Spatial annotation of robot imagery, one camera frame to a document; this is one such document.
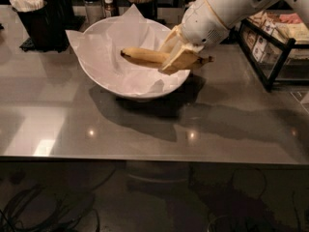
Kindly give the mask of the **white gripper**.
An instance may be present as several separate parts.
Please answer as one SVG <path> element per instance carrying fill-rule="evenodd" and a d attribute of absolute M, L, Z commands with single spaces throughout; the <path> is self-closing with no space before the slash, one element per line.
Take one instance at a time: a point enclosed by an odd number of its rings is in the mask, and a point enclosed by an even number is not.
<path fill-rule="evenodd" d="M 199 56 L 203 47 L 220 44 L 229 30 L 220 21 L 207 0 L 196 0 L 185 11 L 181 25 L 176 25 L 163 41 L 160 52 L 168 57 L 159 68 L 161 73 L 173 74 L 204 65 Z"/>

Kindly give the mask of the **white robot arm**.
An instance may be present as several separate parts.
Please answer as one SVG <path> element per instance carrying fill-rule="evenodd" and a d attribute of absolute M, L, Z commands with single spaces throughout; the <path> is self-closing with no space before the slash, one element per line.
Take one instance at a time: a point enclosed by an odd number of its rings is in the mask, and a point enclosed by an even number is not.
<path fill-rule="evenodd" d="M 195 0 L 185 11 L 182 23 L 175 26 L 161 50 L 170 56 L 159 70 L 172 74 L 193 67 L 211 47 L 225 40 L 230 30 L 243 19 L 265 10 L 279 0 Z M 309 0 L 284 0 L 309 24 Z"/>

